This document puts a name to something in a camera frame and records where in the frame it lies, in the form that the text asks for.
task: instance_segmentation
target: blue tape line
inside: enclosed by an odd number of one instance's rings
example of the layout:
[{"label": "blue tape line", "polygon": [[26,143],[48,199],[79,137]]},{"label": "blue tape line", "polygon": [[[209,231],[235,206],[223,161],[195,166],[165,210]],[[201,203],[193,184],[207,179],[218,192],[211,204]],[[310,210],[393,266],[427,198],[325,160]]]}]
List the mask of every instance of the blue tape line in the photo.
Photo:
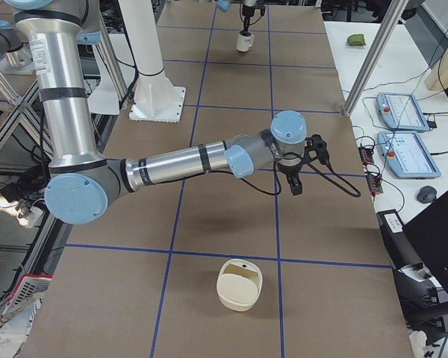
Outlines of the blue tape line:
[{"label": "blue tape line", "polygon": [[173,251],[175,255],[186,256],[200,256],[200,257],[223,257],[226,259],[242,259],[242,260],[260,260],[260,261],[277,261],[275,257],[262,257],[262,256],[246,256],[246,255],[233,255],[233,254],[214,254],[210,252],[193,252],[193,251]]},{"label": "blue tape line", "polygon": [[[211,28],[214,26],[214,20],[215,19],[216,19],[216,8],[214,8],[214,14],[213,14],[213,17],[212,17],[212,26],[211,26]],[[209,33],[208,49],[206,51],[206,58],[205,58],[206,61],[208,60],[208,56],[209,56],[209,47],[211,45],[211,38],[212,38],[212,29],[211,29],[211,32]],[[193,129],[191,131],[191,136],[190,136],[190,139],[189,139],[189,146],[191,146],[191,144],[193,142],[194,131],[196,129],[197,116],[198,116],[198,112],[199,112],[199,102],[201,101],[201,94],[202,94],[202,87],[203,87],[203,84],[204,84],[205,72],[206,72],[206,63],[204,64],[204,68],[202,69],[201,86],[199,88],[199,96],[198,96],[198,99],[197,99],[198,107],[196,108],[196,113],[194,113]],[[169,277],[169,268],[171,266],[172,249],[174,248],[174,241],[175,241],[175,238],[176,238],[176,234],[178,232],[179,216],[181,214],[181,205],[182,205],[182,198],[183,198],[183,195],[184,195],[185,186],[186,186],[186,180],[183,180],[182,181],[182,185],[181,185],[181,192],[179,193],[178,209],[176,211],[174,227],[172,229],[171,244],[169,245],[169,254],[168,254],[168,258],[167,258],[166,271],[164,273],[163,287],[161,289],[161,298],[160,298],[160,301],[159,301],[158,315],[156,317],[155,332],[154,332],[153,339],[152,339],[152,346],[151,346],[151,351],[149,353],[149,358],[154,358],[154,356],[155,356],[156,341],[158,340],[159,325],[161,323],[161,313],[162,313],[163,305],[164,305],[164,296],[166,294],[167,281],[168,281],[168,277]]]},{"label": "blue tape line", "polygon": [[273,67],[287,67],[292,69],[336,69],[335,67],[328,66],[306,66],[306,65],[277,65],[268,63],[235,63],[235,62],[219,62],[219,61],[198,61],[198,60],[177,60],[166,59],[164,62],[183,62],[183,63],[209,63],[213,65],[230,65],[230,66],[273,66]]},{"label": "blue tape line", "polygon": [[157,248],[132,248],[126,246],[108,246],[108,245],[88,245],[88,244],[66,244],[68,248],[95,248],[99,250],[118,250],[118,251],[142,251],[153,254],[168,254],[169,250],[159,250]]},{"label": "blue tape line", "polygon": [[271,109],[269,108],[248,108],[248,107],[228,107],[228,106],[212,106],[212,105],[206,105],[206,104],[198,104],[196,107],[201,108],[220,108],[224,110],[263,110],[265,112],[270,112]]},{"label": "blue tape line", "polygon": [[[277,112],[282,112],[283,110],[295,110],[291,108],[285,108],[285,109],[278,109]],[[303,113],[326,113],[326,114],[340,114],[338,110],[295,110],[296,112],[303,112]]]},{"label": "blue tape line", "polygon": [[[271,39],[270,39],[270,7],[267,7],[267,36],[269,37],[269,79],[270,79],[270,108],[272,110],[272,117],[274,117],[274,93],[272,81],[272,53],[271,53]],[[277,183],[274,179],[274,191],[277,191]],[[284,301],[282,298],[282,265],[281,265],[281,238],[279,227],[279,198],[274,197],[274,209],[276,215],[276,253],[277,253],[277,281],[279,291],[279,332],[281,343],[281,358],[285,358],[285,340],[284,340]]]},{"label": "blue tape line", "polygon": [[[92,248],[98,250],[117,250],[117,251],[136,251],[146,252],[150,254],[175,254],[186,256],[198,256],[198,257],[225,257],[230,259],[243,259],[243,260],[260,260],[260,261],[273,261],[277,262],[278,257],[265,257],[265,256],[246,256],[246,255],[234,255],[234,254],[219,254],[210,252],[197,252],[197,251],[170,251],[161,250],[157,248],[133,248],[128,246],[111,246],[111,245],[90,245],[90,244],[66,244],[68,248]],[[285,263],[307,263],[311,265],[325,265],[325,266],[350,266],[350,267],[366,267],[370,269],[391,269],[389,265],[380,265],[373,263],[345,263],[339,261],[322,261],[322,260],[304,260],[304,259],[280,259]]]},{"label": "blue tape line", "polygon": [[168,251],[169,253],[167,256],[166,271],[164,272],[163,286],[161,287],[161,298],[159,300],[158,315],[156,316],[155,332],[152,337],[151,351],[149,353],[150,358],[153,358],[155,356],[156,341],[158,340],[158,333],[159,333],[159,324],[161,323],[161,313],[163,312],[164,296],[166,294],[167,280],[169,277],[169,268],[171,267],[172,248],[174,247],[174,241],[176,238],[176,234],[178,232],[179,216],[181,215],[182,197],[184,194],[185,185],[186,181],[183,180],[181,184],[181,192],[179,193],[178,209],[176,210],[174,227],[172,228],[172,238],[171,243],[169,244],[169,251]]},{"label": "blue tape line", "polygon": [[[157,28],[188,28],[190,30],[216,30],[216,31],[241,31],[242,28],[197,28],[193,26],[170,26],[157,25]],[[283,31],[283,30],[254,30],[252,32],[270,32],[279,34],[307,34],[307,35],[326,35],[325,32],[308,32],[308,31]]]},{"label": "blue tape line", "polygon": [[[202,107],[202,108],[221,108],[224,110],[265,110],[267,112],[271,112],[273,109],[271,108],[251,108],[251,107],[231,107],[231,106],[213,106],[209,104],[185,104],[185,107]],[[337,110],[295,110],[296,112],[303,113],[320,113],[320,114],[340,114]]]},{"label": "blue tape line", "polygon": [[281,259],[284,263],[308,263],[312,265],[326,266],[347,266],[347,267],[365,267],[368,269],[391,269],[390,265],[380,265],[377,263],[341,263],[338,261],[319,261],[319,260],[300,260],[300,259]]},{"label": "blue tape line", "polygon": [[199,94],[197,96],[196,112],[194,113],[193,129],[191,131],[191,138],[189,141],[189,146],[191,146],[193,144],[193,140],[194,140],[194,131],[196,129],[197,117],[199,114],[199,105],[201,103],[202,88],[204,87],[204,78],[206,76],[206,69],[208,67],[209,49],[211,48],[211,39],[212,39],[212,32],[213,32],[215,19],[216,19],[216,8],[214,8],[214,14],[213,14],[212,24],[211,24],[211,32],[209,33],[208,48],[206,49],[206,57],[205,57],[204,67],[202,69],[201,84],[199,87]]}]

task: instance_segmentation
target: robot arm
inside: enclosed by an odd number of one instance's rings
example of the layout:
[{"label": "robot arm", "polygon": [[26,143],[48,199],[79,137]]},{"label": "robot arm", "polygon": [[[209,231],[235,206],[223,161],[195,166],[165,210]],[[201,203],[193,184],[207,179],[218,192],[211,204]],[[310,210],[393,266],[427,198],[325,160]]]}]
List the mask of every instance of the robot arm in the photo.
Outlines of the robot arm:
[{"label": "robot arm", "polygon": [[[93,1],[86,1],[89,6],[81,0],[6,1],[15,7],[16,26],[30,42],[54,144],[45,201],[62,221],[86,224],[142,186],[228,167],[236,178],[244,178],[277,163],[297,195],[302,193],[298,179],[302,165],[315,159],[328,162],[325,142],[318,136],[306,138],[305,120],[293,111],[279,113],[270,129],[257,136],[241,135],[141,160],[107,160],[96,150],[76,45],[82,26],[91,19],[87,11]],[[317,156],[311,158],[311,151]]]},{"label": "robot arm", "polygon": [[[219,10],[226,13],[231,8],[233,2],[234,0],[216,0],[216,6]],[[240,52],[247,52],[254,42],[254,35],[249,31],[249,27],[258,21],[256,20],[251,23],[251,18],[255,15],[256,10],[260,10],[261,17],[264,16],[266,13],[266,5],[264,4],[264,0],[242,0],[240,10],[243,30],[239,31],[237,35],[236,49]]]}]

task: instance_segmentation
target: white cup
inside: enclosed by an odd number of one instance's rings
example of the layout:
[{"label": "white cup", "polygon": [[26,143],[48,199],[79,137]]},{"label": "white cup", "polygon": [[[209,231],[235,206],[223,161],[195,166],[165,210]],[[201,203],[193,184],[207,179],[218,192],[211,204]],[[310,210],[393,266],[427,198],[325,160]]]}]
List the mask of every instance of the white cup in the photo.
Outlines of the white cup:
[{"label": "white cup", "polygon": [[240,52],[247,52],[249,48],[252,47],[252,44],[254,43],[254,35],[251,33],[248,33],[249,36],[244,36],[243,31],[241,31],[237,35],[237,45],[236,48]]}]

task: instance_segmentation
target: metal base plate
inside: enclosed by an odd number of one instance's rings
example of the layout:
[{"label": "metal base plate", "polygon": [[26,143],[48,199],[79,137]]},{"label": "metal base plate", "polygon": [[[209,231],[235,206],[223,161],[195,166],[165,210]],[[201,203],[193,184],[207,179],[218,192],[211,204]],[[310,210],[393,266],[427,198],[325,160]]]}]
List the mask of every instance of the metal base plate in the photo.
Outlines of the metal base plate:
[{"label": "metal base plate", "polygon": [[27,66],[16,69],[15,67],[10,66],[6,58],[3,58],[0,61],[0,72],[4,75],[34,75],[35,65],[33,62],[30,62]]},{"label": "metal base plate", "polygon": [[179,98],[181,99],[180,101],[173,103],[171,107],[162,110],[155,116],[150,116],[149,114],[145,113],[145,110],[140,108],[140,103],[138,102],[134,104],[133,107],[131,108],[131,112],[129,113],[129,119],[133,121],[154,121],[154,122],[172,122],[172,123],[179,122],[179,119],[181,119],[181,112],[184,105],[184,97],[186,96],[186,88],[185,87],[174,87],[174,88],[178,93]]}]

